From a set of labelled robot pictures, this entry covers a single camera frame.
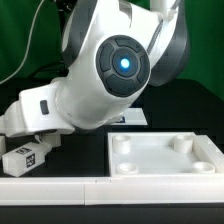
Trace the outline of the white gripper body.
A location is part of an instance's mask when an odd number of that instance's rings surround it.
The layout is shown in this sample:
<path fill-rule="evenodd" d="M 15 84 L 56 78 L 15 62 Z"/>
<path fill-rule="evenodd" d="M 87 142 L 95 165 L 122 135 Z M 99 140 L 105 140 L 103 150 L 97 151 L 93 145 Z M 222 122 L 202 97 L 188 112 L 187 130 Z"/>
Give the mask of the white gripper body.
<path fill-rule="evenodd" d="M 23 90 L 0 116 L 0 134 L 20 137 L 39 133 L 71 134 L 75 128 L 58 112 L 55 97 L 59 81 Z"/>

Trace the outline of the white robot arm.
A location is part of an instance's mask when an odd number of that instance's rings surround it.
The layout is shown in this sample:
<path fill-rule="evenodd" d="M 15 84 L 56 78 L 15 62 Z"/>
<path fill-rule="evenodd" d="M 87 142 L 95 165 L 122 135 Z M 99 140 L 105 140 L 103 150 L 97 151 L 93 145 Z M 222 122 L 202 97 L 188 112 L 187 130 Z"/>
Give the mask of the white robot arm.
<path fill-rule="evenodd" d="M 20 137 L 94 130 L 122 117 L 149 84 L 164 85 L 186 64 L 184 0 L 78 0 L 66 22 L 68 75 L 23 90 L 0 116 L 0 134 Z"/>

